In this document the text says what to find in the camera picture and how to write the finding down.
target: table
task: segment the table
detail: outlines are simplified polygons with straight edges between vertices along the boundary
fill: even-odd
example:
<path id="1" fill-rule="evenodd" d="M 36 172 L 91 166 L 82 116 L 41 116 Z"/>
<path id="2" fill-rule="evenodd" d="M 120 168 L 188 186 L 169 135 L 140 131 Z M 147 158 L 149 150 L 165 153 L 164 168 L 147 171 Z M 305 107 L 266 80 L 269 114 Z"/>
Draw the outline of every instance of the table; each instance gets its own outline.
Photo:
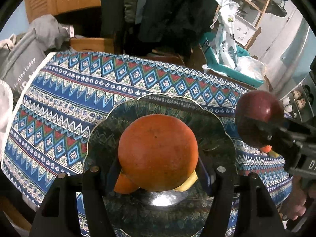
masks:
<path id="1" fill-rule="evenodd" d="M 260 153 L 238 136 L 235 108 L 247 90 L 225 78 L 151 61 L 108 53 L 49 54 L 18 103 L 1 167 L 11 182 L 39 206 L 57 174 L 82 173 L 87 140 L 117 104 L 153 92 L 184 96 L 216 114 L 236 148 L 239 174 L 256 172 L 275 204 L 291 191 L 284 158 Z M 234 232 L 238 198 L 227 236 Z M 82 234 L 88 234 L 82 194 L 77 194 Z M 126 236 L 116 229 L 118 236 Z"/>

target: human hand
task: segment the human hand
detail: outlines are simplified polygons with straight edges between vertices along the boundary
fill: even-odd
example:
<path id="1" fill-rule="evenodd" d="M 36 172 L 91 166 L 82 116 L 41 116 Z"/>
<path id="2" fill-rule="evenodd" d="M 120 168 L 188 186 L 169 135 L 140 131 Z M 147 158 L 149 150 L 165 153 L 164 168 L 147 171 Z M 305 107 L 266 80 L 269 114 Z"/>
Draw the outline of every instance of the human hand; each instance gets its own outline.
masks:
<path id="1" fill-rule="evenodd" d="M 304 204 L 307 199 L 307 194 L 301 189 L 300 180 L 300 176 L 293 176 L 292 191 L 286 203 L 281 208 L 281 212 L 291 220 L 296 220 L 299 216 L 303 216 L 306 211 Z M 316 198 L 316 183 L 307 190 L 307 193 L 309 197 Z"/>

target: orange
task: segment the orange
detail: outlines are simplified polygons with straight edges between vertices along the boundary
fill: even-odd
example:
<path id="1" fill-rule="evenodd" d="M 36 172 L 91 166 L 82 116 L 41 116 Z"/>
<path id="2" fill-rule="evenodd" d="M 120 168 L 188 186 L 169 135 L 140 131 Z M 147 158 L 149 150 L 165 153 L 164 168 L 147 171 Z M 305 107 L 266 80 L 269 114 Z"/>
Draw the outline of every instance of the orange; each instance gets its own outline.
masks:
<path id="1" fill-rule="evenodd" d="M 154 114 L 135 120 L 123 132 L 118 159 L 127 177 L 148 191 L 182 185 L 195 170 L 198 144 L 181 120 Z"/>
<path id="2" fill-rule="evenodd" d="M 139 187 L 131 182 L 122 172 L 118 176 L 114 191 L 121 194 L 129 194 L 136 191 Z"/>
<path id="3" fill-rule="evenodd" d="M 260 151 L 264 152 L 264 153 L 268 153 L 271 151 L 271 149 L 272 149 L 272 147 L 270 145 L 267 145 L 267 146 L 260 148 Z"/>

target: red apple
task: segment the red apple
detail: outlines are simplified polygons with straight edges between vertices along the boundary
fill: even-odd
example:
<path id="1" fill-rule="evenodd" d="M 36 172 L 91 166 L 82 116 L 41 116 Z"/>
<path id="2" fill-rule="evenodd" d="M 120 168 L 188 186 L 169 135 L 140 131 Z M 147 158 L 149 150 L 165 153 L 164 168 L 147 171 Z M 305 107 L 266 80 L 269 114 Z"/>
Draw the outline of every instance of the red apple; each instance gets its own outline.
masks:
<path id="1" fill-rule="evenodd" d="M 242 95 L 236 106 L 235 123 L 241 139 L 248 145 L 261 148 L 260 131 L 245 117 L 263 122 L 280 122 L 284 118 L 283 109 L 277 98 L 266 91 L 251 91 Z"/>

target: glass plate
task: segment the glass plate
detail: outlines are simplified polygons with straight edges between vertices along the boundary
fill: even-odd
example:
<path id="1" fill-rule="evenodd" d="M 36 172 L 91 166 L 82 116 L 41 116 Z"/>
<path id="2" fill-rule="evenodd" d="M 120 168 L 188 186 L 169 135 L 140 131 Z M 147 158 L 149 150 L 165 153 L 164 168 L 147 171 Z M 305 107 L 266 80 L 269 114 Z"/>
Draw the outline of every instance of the glass plate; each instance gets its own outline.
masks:
<path id="1" fill-rule="evenodd" d="M 123 131 L 136 119 L 149 114 L 174 116 L 187 124 L 214 166 L 224 166 L 233 178 L 236 151 L 219 118 L 184 97 L 149 94 L 125 101 L 98 124 L 88 140 L 84 171 L 99 165 L 106 172 L 112 165 Z M 111 192 L 104 197 L 109 219 L 119 236 L 193 236 L 204 226 L 213 198 L 197 180 L 187 191 L 147 192 L 129 195 Z"/>

